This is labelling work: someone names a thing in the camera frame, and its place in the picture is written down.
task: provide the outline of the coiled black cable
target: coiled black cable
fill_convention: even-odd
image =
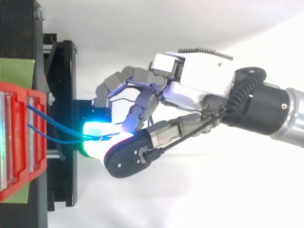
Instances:
[[[227,114],[235,113],[243,101],[265,81],[267,76],[266,71],[258,67],[241,68],[237,72],[251,74],[251,76],[244,79],[237,88],[232,90],[225,106]]]

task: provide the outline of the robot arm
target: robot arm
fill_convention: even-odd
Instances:
[[[122,125],[134,136],[114,145],[104,158],[110,174],[133,175],[167,149],[209,133],[219,123],[304,147],[304,93],[264,83],[266,73],[260,68],[235,71],[232,60],[212,50],[186,49],[157,54],[147,70],[128,66],[107,78],[96,90],[96,114],[110,114],[109,99],[128,84],[141,90]],[[159,102],[197,113],[142,129]]]

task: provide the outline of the clear plastic cover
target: clear plastic cover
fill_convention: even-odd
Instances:
[[[5,137],[5,96],[0,92],[0,191],[7,188],[7,160]]]
[[[6,100],[6,116],[5,116],[5,140],[6,140],[6,160],[7,160],[7,183],[16,181],[13,173],[13,143],[11,130],[11,98],[13,94],[4,94]]]
[[[28,97],[28,105],[34,106],[35,99],[33,97]],[[35,126],[35,115],[34,112],[28,109],[28,123]],[[29,173],[34,171],[35,165],[35,131],[28,128],[28,161],[29,161]]]

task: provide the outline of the green light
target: green light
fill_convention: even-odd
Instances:
[[[89,157],[98,158],[104,162],[104,155],[116,143],[133,136],[131,133],[122,132],[121,126],[114,123],[86,122],[83,127],[83,134],[101,136],[111,133],[120,133],[107,141],[84,141],[83,149]]]

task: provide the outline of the blue cable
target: blue cable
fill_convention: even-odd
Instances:
[[[39,131],[37,128],[35,128],[34,126],[32,126],[30,124],[28,124],[28,127],[33,129],[35,132],[41,134],[43,137],[46,137],[47,139],[54,141],[56,143],[60,143],[60,144],[77,144],[77,143],[82,143],[83,141],[89,140],[89,139],[83,139],[83,140],[76,140],[76,141],[63,141],[63,140],[52,138],[52,137],[42,133],[41,131]]]
[[[112,134],[106,134],[106,135],[101,135],[101,136],[94,136],[94,135],[87,135],[87,134],[82,134],[79,132],[76,132],[72,129],[69,129],[63,125],[61,125],[60,123],[56,122],[55,120],[53,120],[52,118],[50,118],[49,116],[47,116],[46,114],[44,114],[42,111],[34,108],[33,106],[28,105],[28,109],[32,110],[33,112],[37,113],[38,115],[40,115],[43,119],[45,119],[46,121],[48,121],[50,124],[54,125],[56,128],[74,136],[77,138],[87,138],[89,140],[95,140],[98,141],[100,140],[101,137],[108,137],[108,136],[113,136],[113,135],[117,135],[119,133],[112,133]]]

